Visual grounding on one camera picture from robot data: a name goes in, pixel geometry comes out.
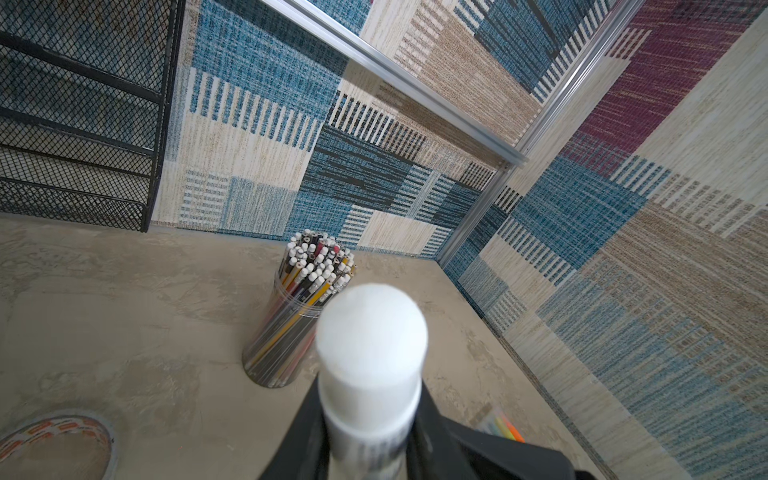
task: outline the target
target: bundle of pencils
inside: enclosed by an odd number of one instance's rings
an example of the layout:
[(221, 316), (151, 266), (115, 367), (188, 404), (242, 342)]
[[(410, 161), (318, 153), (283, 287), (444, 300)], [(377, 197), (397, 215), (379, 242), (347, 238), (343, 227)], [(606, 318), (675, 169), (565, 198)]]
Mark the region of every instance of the bundle of pencils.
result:
[(260, 330), (243, 350), (243, 367), (254, 382), (276, 388), (293, 381), (323, 306), (355, 269), (355, 255), (327, 233), (305, 229), (291, 237)]

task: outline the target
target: silver metal bar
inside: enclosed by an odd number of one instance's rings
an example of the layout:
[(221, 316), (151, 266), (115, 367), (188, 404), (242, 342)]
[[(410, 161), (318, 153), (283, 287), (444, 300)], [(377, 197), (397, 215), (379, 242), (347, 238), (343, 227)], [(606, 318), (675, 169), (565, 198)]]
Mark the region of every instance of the silver metal bar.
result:
[(346, 55), (414, 101), (451, 123), (510, 164), (522, 166), (526, 158), (488, 128), (459, 110), (431, 88), (365, 43), (339, 22), (307, 0), (261, 0), (290, 21)]
[[(645, 0), (622, 0), (608, 13), (605, 22), (600, 25), (600, 28), (595, 32), (587, 47), (581, 51), (574, 65), (569, 68), (566, 79), (555, 88), (547, 100), (544, 109), (518, 142), (517, 147), (523, 155), (531, 153), (531, 150), (544, 138), (549, 127), (552, 126), (558, 115), (568, 106), (576, 90), (583, 85), (587, 76), (594, 70), (616, 38), (629, 25), (629, 22), (637, 11), (640, 10), (644, 2)], [(472, 208), (469, 209), (469, 212), (462, 219), (462, 222), (453, 231), (453, 235), (451, 235), (438, 255), (437, 262), (441, 267), (445, 268), (451, 262), (459, 247), (477, 227), (477, 224), (480, 223), (480, 220), (488, 209), (491, 208), (498, 195), (504, 190), (504, 186), (509, 182), (513, 170), (500, 169), (495, 173), (491, 181), (488, 182), (488, 186), (482, 191), (472, 205)]]

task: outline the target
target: black metal frame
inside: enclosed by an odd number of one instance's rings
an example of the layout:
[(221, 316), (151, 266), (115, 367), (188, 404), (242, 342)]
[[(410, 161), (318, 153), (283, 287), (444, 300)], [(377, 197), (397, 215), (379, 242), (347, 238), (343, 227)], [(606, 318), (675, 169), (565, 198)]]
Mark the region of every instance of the black metal frame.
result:
[[(42, 61), (47, 65), (54, 65), (61, 71), (71, 72), (80, 78), (89, 79), (99, 84), (116, 89), (116, 91), (129, 94), (130, 97), (148, 101), (157, 105), (157, 121), (154, 129), (154, 144), (152, 149), (148, 145), (136, 145), (130, 142), (119, 140), (86, 131), (81, 128), (52, 121), (49, 118), (41, 118), (30, 114), (29, 112), (17, 111), (12, 108), (5, 108), (0, 103), (0, 118), (10, 121), (11, 126), (33, 127), (35, 133), (51, 132), (51, 144), (55, 144), (55, 137), (66, 136), (69, 139), (78, 139), (91, 146), (101, 145), (102, 150), (107, 148), (115, 157), (122, 154), (144, 157), (151, 167), (146, 171), (134, 171), (123, 167), (115, 167), (107, 164), (107, 161), (92, 161), (99, 159), (75, 158), (76, 155), (60, 155), (50, 151), (36, 150), (26, 146), (13, 144), (11, 141), (10, 128), (6, 131), (0, 131), (0, 211), (8, 211), (17, 214), (30, 214), (40, 217), (57, 218), (61, 220), (71, 220), (82, 223), (95, 223), (108, 225), (112, 227), (127, 228), (129, 230), (139, 230), (146, 232), (149, 229), (152, 211), (157, 199), (157, 190), (160, 186), (160, 178), (163, 170), (163, 161), (165, 156), (166, 140), (168, 135), (168, 124), (170, 122), (170, 107), (176, 81), (176, 67), (180, 50), (182, 24), (184, 20), (185, 0), (168, 0), (164, 2), (168, 8), (168, 18), (164, 16), (159, 19), (164, 22), (167, 19), (167, 30), (162, 25), (155, 25), (158, 31), (164, 32), (164, 48), (162, 56), (162, 80), (159, 91), (148, 88), (127, 78), (87, 65), (83, 61), (63, 55), (61, 52), (44, 45), (38, 45), (27, 38), (22, 38), (12, 33), (0, 30), (0, 47), (5, 47), (11, 51), (16, 51), (27, 57)], [(0, 91), (0, 100), (4, 92)], [(95, 193), (94, 191), (77, 190), (57, 184), (39, 183), (23, 178), (22, 175), (7, 175), (2, 172), (13, 171), (14, 166), (10, 165), (14, 161), (13, 155), (35, 155), (45, 157), (52, 161), (66, 164), (76, 164), (92, 169), (93, 171), (114, 172), (126, 178), (137, 178), (141, 180), (142, 185), (146, 185), (146, 197), (141, 202), (135, 196), (135, 184), (126, 184), (126, 192), (132, 187), (134, 191), (127, 192), (125, 195), (105, 195)], [(25, 158), (25, 162), (31, 162), (34, 167), (34, 160)], [(65, 184), (71, 178), (67, 177), (68, 172), (60, 169), (57, 172), (61, 183)], [(119, 181), (115, 181), (114, 190), (119, 190)], [(141, 216), (138, 216), (137, 208), (141, 209)], [(127, 212), (131, 215), (130, 220), (119, 218), (121, 212)]]
[[(330, 444), (317, 378), (260, 480), (326, 480)], [(477, 432), (440, 415), (427, 385), (406, 443), (409, 480), (594, 480), (561, 452)]]

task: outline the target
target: patterned wall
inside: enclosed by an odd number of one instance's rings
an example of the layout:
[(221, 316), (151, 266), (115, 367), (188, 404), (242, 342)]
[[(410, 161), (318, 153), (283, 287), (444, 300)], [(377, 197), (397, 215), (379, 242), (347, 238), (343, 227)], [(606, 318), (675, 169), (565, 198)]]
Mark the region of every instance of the patterned wall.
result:
[(647, 0), (446, 268), (608, 478), (768, 478), (765, 6)]
[[(611, 3), (323, 0), (512, 144)], [(156, 224), (434, 258), (501, 159), (261, 2), (189, 0)]]

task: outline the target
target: concrete-textured surface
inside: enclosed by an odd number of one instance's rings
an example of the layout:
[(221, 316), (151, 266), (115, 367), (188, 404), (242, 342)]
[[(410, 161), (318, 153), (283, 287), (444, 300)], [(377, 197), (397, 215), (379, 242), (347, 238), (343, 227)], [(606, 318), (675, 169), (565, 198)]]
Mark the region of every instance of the concrete-textured surface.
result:
[[(316, 367), (252, 383), (240, 351), (267, 301), (277, 242), (137, 233), (0, 216), (0, 419), (91, 409), (120, 441), (116, 478), (256, 478)], [(437, 263), (356, 254), (354, 283), (390, 283), (429, 326), (424, 378), (443, 415), (500, 406), (529, 443), (598, 469)]]

